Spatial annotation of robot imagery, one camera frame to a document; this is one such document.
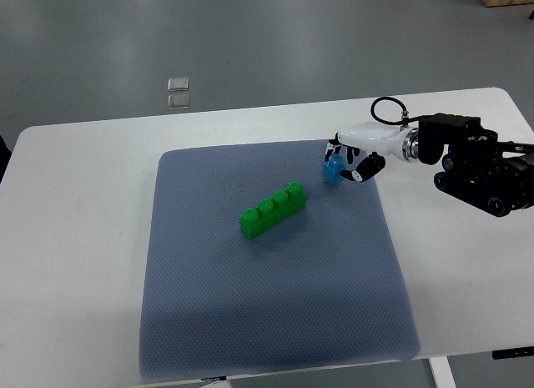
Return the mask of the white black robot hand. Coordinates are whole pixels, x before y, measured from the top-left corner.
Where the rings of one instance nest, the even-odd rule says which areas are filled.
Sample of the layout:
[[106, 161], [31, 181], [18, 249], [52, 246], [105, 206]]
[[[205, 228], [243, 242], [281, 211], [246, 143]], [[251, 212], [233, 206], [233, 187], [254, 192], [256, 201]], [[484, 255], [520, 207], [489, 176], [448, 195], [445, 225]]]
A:
[[418, 129], [362, 123], [338, 131], [325, 148], [325, 161], [339, 154], [345, 161], [344, 179], [365, 182], [385, 167], [385, 158], [393, 155], [401, 161], [418, 159]]

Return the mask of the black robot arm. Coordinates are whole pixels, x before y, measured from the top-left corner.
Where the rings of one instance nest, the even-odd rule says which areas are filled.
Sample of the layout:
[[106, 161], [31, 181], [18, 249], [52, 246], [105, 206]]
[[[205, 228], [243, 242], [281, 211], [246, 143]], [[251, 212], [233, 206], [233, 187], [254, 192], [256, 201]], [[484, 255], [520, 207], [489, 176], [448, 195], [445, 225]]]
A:
[[533, 145], [501, 142], [478, 117], [436, 113], [418, 119], [418, 159], [441, 162], [435, 186], [496, 217], [533, 206]]

